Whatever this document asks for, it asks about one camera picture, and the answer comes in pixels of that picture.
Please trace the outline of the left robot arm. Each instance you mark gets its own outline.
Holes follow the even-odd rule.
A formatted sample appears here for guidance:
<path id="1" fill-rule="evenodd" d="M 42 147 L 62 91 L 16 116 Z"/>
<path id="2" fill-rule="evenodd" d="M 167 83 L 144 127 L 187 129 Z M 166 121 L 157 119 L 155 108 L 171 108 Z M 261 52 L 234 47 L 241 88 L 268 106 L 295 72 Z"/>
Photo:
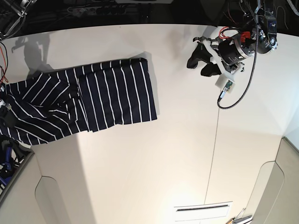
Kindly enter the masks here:
<path id="1" fill-rule="evenodd" d="M 223 27 L 214 39 L 205 36 L 193 39 L 197 47 L 187 61 L 188 69 L 195 69 L 202 61 L 206 63 L 202 76 L 220 75 L 221 65 L 233 74 L 243 60 L 277 48 L 274 2 L 258 0 L 255 9 L 248 0 L 241 0 L 239 4 L 243 11 L 242 22 L 236 22 L 234 27 Z"/>

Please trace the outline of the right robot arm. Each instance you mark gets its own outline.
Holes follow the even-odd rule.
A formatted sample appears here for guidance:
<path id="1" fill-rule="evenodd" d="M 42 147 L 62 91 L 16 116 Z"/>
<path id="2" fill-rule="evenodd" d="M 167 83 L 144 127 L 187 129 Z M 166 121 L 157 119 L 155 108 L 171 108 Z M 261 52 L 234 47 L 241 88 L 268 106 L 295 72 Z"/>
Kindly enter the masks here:
<path id="1" fill-rule="evenodd" d="M 7 127 L 14 127 L 16 117 L 12 113 L 11 105 L 7 102 L 6 72 L 8 69 L 8 50 L 4 41 L 19 32 L 25 23 L 26 16 L 35 0 L 2 0 L 0 2 L 0 55 L 3 63 L 0 67 L 0 121 Z"/>

